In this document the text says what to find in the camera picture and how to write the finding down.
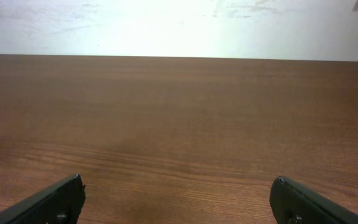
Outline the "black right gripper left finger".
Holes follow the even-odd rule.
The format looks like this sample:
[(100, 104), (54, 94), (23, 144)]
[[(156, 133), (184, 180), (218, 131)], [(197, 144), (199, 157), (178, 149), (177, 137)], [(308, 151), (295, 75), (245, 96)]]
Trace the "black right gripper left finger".
[(1, 211), (0, 224), (77, 224), (85, 199), (81, 175), (71, 175)]

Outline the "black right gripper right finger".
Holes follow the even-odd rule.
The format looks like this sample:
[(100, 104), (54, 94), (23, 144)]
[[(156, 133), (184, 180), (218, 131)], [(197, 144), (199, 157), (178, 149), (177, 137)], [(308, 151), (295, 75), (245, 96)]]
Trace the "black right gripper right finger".
[(278, 224), (358, 224), (358, 214), (285, 176), (274, 180), (269, 202)]

